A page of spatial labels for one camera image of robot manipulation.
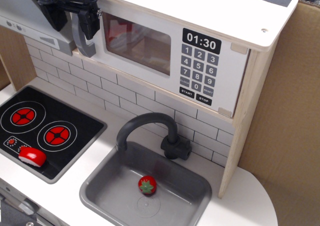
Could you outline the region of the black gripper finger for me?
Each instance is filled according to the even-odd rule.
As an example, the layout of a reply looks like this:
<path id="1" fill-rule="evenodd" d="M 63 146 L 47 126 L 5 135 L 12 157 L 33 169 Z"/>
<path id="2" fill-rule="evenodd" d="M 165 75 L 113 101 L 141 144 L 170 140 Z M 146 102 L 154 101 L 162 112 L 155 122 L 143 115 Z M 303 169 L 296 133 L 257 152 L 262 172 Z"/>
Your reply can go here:
<path id="1" fill-rule="evenodd" d="M 53 29 L 60 32 L 68 22 L 65 11 L 55 4 L 41 4 L 39 7 Z"/>
<path id="2" fill-rule="evenodd" d="M 80 10 L 77 14 L 80 27 L 87 40 L 91 40 L 100 30 L 100 19 L 95 11 Z"/>

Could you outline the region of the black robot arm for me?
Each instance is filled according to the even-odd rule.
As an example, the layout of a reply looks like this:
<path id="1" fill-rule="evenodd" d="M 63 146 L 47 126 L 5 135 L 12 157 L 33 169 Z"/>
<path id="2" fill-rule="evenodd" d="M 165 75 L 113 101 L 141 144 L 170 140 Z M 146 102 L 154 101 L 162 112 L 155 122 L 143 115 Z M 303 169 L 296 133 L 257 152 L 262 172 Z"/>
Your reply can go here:
<path id="1" fill-rule="evenodd" d="M 60 31 L 67 23 L 66 12 L 78 16 L 85 38 L 91 40 L 100 30 L 101 10 L 98 0 L 36 0 L 49 24 Z"/>

